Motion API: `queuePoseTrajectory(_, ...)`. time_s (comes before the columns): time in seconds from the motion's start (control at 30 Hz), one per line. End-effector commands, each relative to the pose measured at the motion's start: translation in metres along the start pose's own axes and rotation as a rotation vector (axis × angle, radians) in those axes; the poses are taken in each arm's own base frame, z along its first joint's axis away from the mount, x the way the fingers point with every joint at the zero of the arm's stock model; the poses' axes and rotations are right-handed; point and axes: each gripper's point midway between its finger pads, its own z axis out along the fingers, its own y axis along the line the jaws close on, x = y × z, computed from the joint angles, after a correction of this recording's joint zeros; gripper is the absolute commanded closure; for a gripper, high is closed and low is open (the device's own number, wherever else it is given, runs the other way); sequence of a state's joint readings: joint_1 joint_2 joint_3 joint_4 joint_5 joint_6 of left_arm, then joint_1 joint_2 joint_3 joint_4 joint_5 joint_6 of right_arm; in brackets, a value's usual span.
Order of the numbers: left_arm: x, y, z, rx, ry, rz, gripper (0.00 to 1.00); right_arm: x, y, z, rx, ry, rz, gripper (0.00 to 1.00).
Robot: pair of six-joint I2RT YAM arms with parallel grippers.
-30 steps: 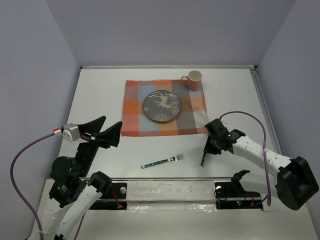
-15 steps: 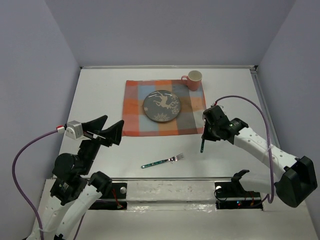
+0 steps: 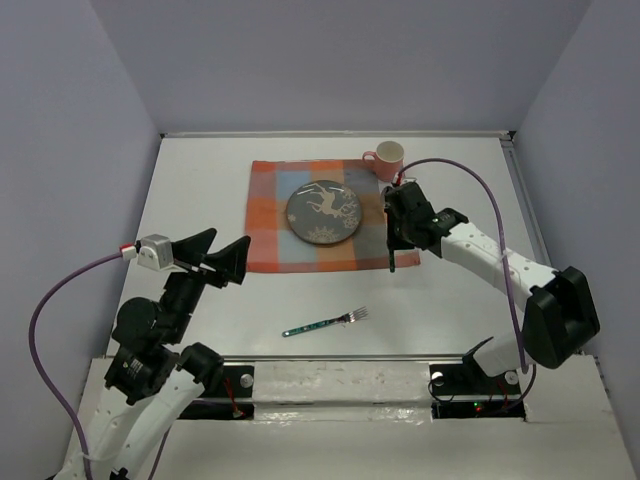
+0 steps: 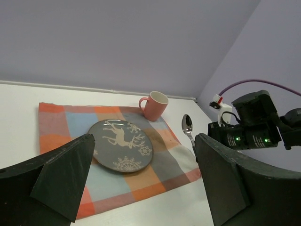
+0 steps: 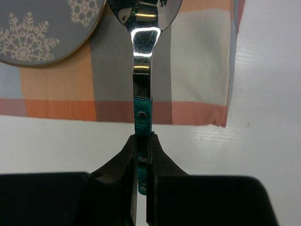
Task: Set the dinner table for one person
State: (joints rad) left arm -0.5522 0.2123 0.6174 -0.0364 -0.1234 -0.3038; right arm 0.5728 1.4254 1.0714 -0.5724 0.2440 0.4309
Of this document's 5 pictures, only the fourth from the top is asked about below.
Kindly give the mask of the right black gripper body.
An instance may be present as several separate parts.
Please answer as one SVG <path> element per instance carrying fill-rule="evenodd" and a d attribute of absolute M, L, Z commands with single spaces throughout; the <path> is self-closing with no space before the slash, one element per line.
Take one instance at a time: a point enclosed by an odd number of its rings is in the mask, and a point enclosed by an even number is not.
<path fill-rule="evenodd" d="M 208 136 L 233 150 L 277 147 L 281 136 L 274 121 L 277 110 L 266 90 L 249 93 L 232 102 L 238 115 L 225 111 L 222 125 L 208 124 Z"/>

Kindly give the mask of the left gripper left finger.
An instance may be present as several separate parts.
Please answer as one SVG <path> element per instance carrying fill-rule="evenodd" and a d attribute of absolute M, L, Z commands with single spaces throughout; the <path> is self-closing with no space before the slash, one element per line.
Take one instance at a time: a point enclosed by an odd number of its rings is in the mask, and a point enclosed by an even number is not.
<path fill-rule="evenodd" d="M 84 134 L 47 153 L 0 170 L 2 226 L 69 226 L 75 222 L 95 139 Z"/>

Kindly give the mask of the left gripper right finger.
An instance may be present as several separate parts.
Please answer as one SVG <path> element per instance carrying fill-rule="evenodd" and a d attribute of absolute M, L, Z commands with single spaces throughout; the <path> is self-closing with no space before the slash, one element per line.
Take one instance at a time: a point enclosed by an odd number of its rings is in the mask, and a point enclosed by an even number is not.
<path fill-rule="evenodd" d="M 232 150 L 206 134 L 196 155 L 215 226 L 299 226 L 301 174 Z"/>

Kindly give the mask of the spoon with green handle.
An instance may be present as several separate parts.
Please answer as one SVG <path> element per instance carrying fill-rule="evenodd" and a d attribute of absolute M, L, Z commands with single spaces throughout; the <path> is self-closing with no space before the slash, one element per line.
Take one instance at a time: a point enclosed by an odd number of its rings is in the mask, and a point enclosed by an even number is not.
<path fill-rule="evenodd" d="M 195 140 L 192 135 L 192 131 L 193 131 L 192 120 L 188 114 L 185 114 L 182 118 L 182 131 L 189 138 L 192 145 L 193 152 L 195 154 L 196 162 L 198 162 L 196 148 L 195 148 Z"/>

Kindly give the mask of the grey plate with deer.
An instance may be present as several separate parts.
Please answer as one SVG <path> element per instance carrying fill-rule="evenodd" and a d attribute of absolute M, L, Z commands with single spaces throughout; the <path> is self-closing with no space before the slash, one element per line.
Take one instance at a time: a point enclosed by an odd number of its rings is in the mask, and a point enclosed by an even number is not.
<path fill-rule="evenodd" d="M 153 158 L 153 146 L 146 133 L 133 123 L 106 119 L 89 130 L 95 139 L 94 158 L 102 166 L 122 173 L 146 168 Z"/>

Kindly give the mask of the orange grey checked cloth napkin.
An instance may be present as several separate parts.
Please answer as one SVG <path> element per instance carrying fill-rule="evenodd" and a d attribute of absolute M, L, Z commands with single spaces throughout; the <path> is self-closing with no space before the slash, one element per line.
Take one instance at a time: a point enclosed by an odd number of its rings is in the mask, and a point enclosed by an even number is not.
<path fill-rule="evenodd" d="M 154 155 L 145 169 L 123 174 L 92 160 L 77 219 L 90 217 L 198 180 L 194 155 L 182 146 L 168 124 L 145 119 L 137 107 L 39 104 L 40 153 L 56 149 L 87 133 L 98 121 L 126 120 L 150 138 Z"/>

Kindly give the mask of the pink ceramic mug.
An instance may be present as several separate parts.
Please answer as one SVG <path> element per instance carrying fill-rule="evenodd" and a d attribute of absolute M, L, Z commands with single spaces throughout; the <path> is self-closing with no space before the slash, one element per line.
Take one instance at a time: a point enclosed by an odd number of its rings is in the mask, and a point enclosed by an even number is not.
<path fill-rule="evenodd" d="M 169 103 L 168 97 L 158 91 L 152 91 L 148 97 L 139 100 L 138 105 L 144 117 L 149 121 L 156 121 Z"/>

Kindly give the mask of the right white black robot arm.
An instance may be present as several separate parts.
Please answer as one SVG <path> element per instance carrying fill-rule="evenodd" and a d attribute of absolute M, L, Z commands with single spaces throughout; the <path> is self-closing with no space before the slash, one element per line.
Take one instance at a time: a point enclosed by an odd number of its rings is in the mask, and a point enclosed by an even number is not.
<path fill-rule="evenodd" d="M 290 110 L 279 116 L 269 92 L 260 90 L 246 94 L 232 102 L 237 114 L 236 125 L 223 118 L 208 125 L 208 136 L 233 150 L 277 147 L 283 141 L 287 150 L 301 144 L 301 110 Z"/>

